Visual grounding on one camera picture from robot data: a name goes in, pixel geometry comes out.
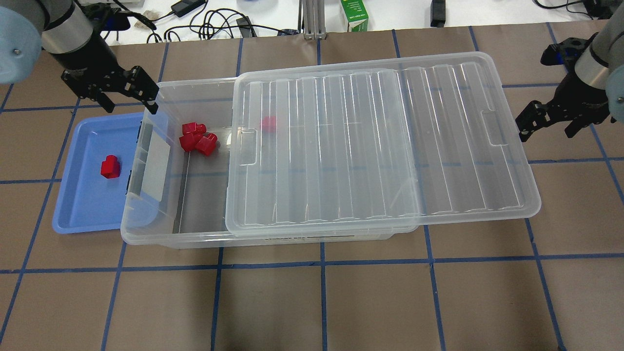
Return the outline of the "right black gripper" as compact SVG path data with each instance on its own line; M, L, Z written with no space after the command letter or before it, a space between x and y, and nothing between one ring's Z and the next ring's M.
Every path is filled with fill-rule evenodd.
M543 128L569 122L567 138L573 138L590 124L601 124L610 115L606 92L592 87L576 73L568 73L547 103L532 100L515 119L521 142Z

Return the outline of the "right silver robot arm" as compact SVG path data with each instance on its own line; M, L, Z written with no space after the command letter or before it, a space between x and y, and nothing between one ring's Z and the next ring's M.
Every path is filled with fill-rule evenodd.
M572 138L591 124L623 121L623 20L612 17L588 39L567 38L546 48L544 66L564 66L567 74L552 100L533 100L515 122L521 142L536 131L567 122Z

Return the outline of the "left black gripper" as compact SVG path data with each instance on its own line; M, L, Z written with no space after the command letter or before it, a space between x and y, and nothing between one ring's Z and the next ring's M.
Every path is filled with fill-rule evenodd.
M141 66L123 69L113 51L99 34L70 53L60 55L64 67L61 80L78 98L98 103L107 113L112 101L107 93L119 93L142 102L150 114L158 112L159 86Z

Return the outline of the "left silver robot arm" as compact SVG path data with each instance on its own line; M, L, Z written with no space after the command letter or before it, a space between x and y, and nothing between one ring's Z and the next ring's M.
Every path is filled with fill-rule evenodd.
M61 80L77 98L91 100L111 113L108 93L138 100L151 114L158 110L158 85L140 66L123 69L101 36L129 29L129 18L148 28L154 23L139 13L106 3L82 6L76 0L3 0L0 5L0 81L23 81L41 51L63 68Z

